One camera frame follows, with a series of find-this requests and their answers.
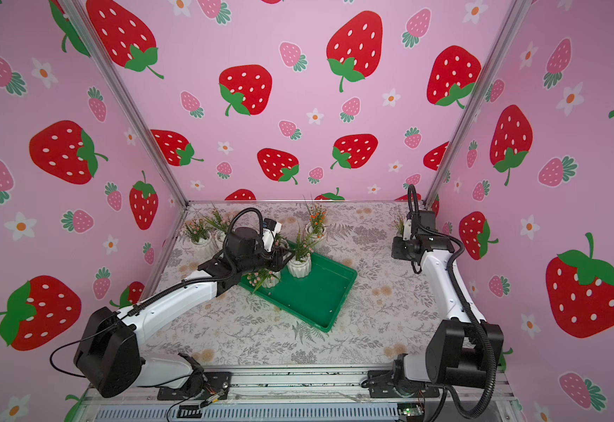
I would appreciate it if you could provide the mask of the green gypsophila pot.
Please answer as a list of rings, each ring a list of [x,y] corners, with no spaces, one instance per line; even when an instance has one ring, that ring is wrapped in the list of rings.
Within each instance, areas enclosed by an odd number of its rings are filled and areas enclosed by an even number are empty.
[[[312,254],[317,244],[315,236],[307,230],[299,231],[291,245],[293,258],[287,263],[290,274],[296,279],[306,278],[312,268]]]

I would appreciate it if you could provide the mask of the green grass pot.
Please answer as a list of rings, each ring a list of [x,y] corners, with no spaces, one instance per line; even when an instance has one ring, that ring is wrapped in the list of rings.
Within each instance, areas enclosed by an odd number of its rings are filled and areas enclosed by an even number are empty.
[[[406,218],[403,216],[397,216],[394,221],[394,226],[397,232],[397,236],[403,238],[405,235],[405,223]]]

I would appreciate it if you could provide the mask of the orange gypsophila pot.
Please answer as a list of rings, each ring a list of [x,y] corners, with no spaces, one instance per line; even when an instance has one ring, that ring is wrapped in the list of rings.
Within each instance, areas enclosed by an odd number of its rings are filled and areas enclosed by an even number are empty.
[[[307,202],[306,206],[309,214],[309,221],[305,229],[312,244],[317,244],[325,238],[325,220],[327,212],[326,209],[317,202]]]

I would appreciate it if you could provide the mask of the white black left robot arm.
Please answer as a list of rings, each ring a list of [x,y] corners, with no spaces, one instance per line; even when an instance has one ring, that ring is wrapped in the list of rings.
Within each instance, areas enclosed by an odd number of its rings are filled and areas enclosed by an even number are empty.
[[[180,283],[134,305],[111,311],[104,307],[89,318],[73,362],[104,398],[131,388],[167,389],[185,397],[206,390],[205,370],[191,355],[148,356],[141,346],[190,309],[237,286],[248,274],[280,272],[294,253],[277,242],[281,225],[255,207],[259,228],[229,226],[222,249]]]

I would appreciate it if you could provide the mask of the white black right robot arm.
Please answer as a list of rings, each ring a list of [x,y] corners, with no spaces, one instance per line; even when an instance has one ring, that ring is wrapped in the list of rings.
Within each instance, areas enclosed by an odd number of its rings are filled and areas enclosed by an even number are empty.
[[[389,371],[369,375],[361,388],[399,397],[437,389],[436,414],[452,400],[461,417],[475,420],[493,399],[504,334],[486,321],[463,282],[457,260],[465,244],[436,230],[435,213],[421,209],[414,185],[407,187],[407,203],[404,231],[394,237],[391,256],[410,262],[414,274],[428,278],[442,320],[424,353],[401,353]]]

